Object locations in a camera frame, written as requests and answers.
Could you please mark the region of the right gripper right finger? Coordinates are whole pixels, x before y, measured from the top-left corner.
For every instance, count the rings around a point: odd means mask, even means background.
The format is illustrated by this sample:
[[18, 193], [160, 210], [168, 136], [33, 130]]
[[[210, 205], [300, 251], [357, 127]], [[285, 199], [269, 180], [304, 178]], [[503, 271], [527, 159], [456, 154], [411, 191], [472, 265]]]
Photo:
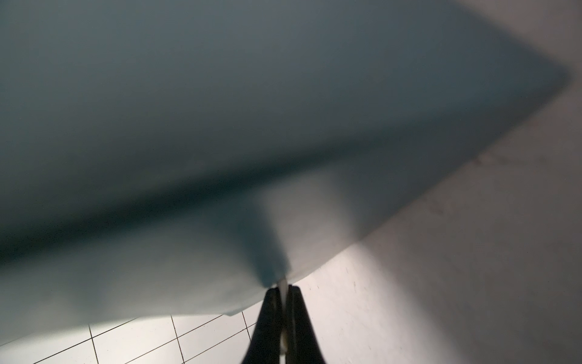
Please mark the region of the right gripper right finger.
[[299, 287], [288, 286], [284, 309], [286, 363], [325, 364], [315, 331]]

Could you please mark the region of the teal bottom drawer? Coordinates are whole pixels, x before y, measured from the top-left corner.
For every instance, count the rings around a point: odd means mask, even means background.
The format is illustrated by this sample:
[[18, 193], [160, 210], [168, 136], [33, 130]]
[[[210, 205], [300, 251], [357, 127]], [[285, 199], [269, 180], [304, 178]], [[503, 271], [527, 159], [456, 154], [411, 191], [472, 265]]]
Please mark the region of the teal bottom drawer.
[[1, 341], [149, 315], [239, 312], [315, 271], [474, 159], [370, 150], [1, 236]]

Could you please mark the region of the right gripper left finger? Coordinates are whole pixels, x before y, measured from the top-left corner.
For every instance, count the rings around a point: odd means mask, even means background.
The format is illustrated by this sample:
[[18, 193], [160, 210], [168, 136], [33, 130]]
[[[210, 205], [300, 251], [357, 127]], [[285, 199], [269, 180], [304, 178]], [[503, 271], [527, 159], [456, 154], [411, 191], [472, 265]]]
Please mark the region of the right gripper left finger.
[[265, 294], [242, 364], [279, 364], [282, 331], [283, 304], [280, 290], [270, 288]]

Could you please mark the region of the teal drawer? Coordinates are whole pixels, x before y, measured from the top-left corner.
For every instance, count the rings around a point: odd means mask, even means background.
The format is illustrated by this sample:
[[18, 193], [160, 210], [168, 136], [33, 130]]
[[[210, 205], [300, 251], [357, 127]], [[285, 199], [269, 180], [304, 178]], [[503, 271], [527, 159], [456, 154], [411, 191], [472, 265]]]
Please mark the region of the teal drawer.
[[474, 159], [370, 150], [1, 236], [1, 341], [149, 315], [239, 312], [315, 271]]
[[1, 252], [566, 80], [455, 1], [3, 1]]

